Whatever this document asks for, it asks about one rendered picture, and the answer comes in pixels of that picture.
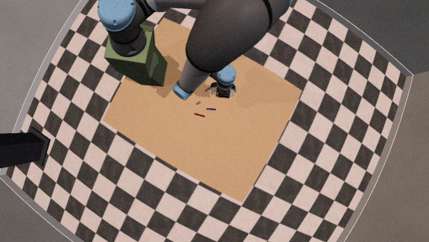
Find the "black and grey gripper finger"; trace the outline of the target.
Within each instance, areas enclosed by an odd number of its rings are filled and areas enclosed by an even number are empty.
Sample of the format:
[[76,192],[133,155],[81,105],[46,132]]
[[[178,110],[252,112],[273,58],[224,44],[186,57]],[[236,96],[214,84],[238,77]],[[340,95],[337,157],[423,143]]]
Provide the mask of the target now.
[[231,96],[232,96],[232,97],[234,96],[234,92],[236,92],[236,87],[235,87],[235,85],[233,84],[232,88],[230,89],[230,93],[231,93]]
[[214,94],[214,92],[217,90],[217,82],[214,82],[211,84],[211,86],[209,87],[209,90],[211,88],[211,95]]

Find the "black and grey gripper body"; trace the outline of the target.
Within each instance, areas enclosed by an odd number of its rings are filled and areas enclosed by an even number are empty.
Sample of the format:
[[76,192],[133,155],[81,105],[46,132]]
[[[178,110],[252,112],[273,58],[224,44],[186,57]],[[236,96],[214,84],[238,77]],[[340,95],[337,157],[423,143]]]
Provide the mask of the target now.
[[[217,92],[218,92],[218,94],[217,94]],[[229,97],[230,97],[230,90],[223,92],[222,90],[218,89],[218,86],[217,86],[216,97],[217,96],[229,99]]]

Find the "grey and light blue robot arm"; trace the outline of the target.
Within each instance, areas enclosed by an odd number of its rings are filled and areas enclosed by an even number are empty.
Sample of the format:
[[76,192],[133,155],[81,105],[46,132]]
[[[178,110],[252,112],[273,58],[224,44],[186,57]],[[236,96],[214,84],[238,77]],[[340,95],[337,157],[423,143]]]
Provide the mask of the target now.
[[120,56],[133,57],[147,43],[139,25],[154,12],[170,8],[200,10],[186,43],[187,58],[180,80],[172,88],[179,98],[187,100],[208,76],[216,80],[220,90],[227,91],[237,74],[229,64],[253,48],[292,1],[99,0],[97,13],[113,50]]

